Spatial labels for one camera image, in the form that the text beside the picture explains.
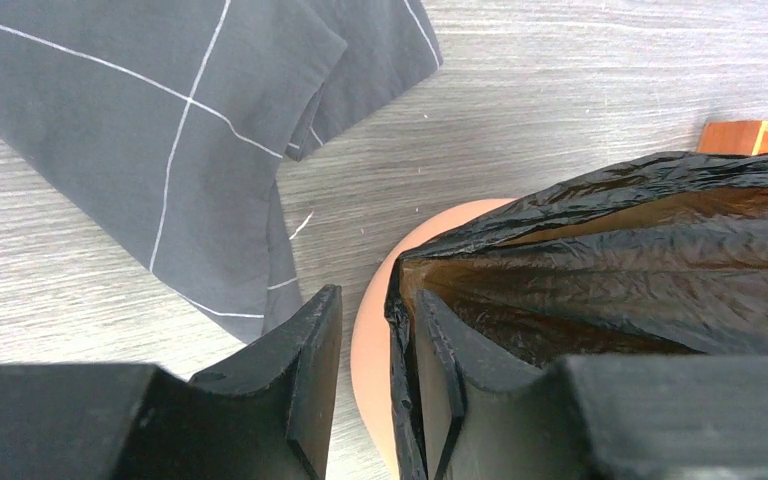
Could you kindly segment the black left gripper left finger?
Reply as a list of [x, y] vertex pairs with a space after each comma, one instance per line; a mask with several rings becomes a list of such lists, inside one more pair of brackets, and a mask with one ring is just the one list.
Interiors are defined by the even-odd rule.
[[0, 364], [0, 479], [322, 479], [341, 290], [182, 380], [153, 364]]

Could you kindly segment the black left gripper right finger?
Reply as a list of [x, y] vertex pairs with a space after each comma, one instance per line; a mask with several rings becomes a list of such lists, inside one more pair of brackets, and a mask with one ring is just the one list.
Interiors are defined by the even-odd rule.
[[417, 296], [434, 479], [768, 479], [768, 357], [571, 355], [535, 368]]

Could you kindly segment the black plastic trash bag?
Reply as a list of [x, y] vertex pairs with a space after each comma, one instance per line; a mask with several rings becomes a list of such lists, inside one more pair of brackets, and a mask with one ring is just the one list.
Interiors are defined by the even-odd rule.
[[401, 254], [385, 301], [398, 474], [427, 471], [417, 296], [544, 368], [768, 357], [768, 154], [667, 152], [511, 201]]

